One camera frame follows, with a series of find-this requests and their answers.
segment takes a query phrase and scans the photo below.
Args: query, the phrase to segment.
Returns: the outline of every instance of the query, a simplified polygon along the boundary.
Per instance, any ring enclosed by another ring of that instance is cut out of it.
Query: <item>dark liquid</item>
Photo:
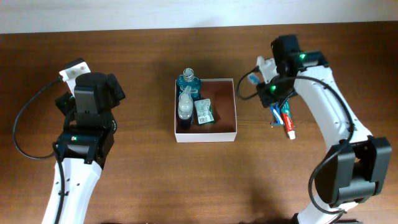
[[[193,119],[193,116],[191,116],[191,117],[188,118],[188,119],[181,119],[181,118],[180,118],[180,127],[181,127],[182,129],[189,129],[189,128],[191,128],[192,119]]]

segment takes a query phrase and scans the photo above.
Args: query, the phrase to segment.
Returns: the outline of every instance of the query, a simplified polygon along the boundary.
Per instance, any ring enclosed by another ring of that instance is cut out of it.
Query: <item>red toothpaste tube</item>
[[[289,101],[287,100],[285,105],[282,107],[280,110],[280,113],[282,114],[282,119],[284,120],[285,123],[285,129],[287,132],[287,135],[289,139],[295,139],[296,135],[294,132],[294,127],[293,127],[293,122],[292,122],[292,117],[290,115],[290,108],[289,108]]]

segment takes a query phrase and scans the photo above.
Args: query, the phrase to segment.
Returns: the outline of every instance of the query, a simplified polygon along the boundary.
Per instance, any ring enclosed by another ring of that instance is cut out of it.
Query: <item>white box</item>
[[[194,108],[194,123],[189,130],[178,126],[178,86],[175,82],[174,100],[174,134],[177,142],[226,142],[234,141],[238,132],[236,122],[236,106],[234,81],[232,78],[215,78],[201,80],[201,97],[209,98],[214,124],[197,125],[197,115]]]

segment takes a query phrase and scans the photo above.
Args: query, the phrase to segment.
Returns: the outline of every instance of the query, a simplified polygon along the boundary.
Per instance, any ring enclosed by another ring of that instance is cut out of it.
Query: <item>teal liquid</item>
[[[191,97],[194,101],[200,100],[200,88],[201,88],[201,80],[197,77],[193,78],[191,82],[187,82],[184,80],[184,75],[179,75],[177,80],[178,85],[178,95],[184,91],[187,86],[191,86]]]

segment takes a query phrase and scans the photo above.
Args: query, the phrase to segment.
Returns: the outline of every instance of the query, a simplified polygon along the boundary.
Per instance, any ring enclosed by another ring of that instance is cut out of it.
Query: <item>blue bottle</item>
[[[190,86],[192,99],[194,101],[200,100],[201,80],[193,76],[193,70],[191,68],[186,68],[183,75],[178,76],[177,85],[180,88],[178,95],[180,95],[187,86]]]

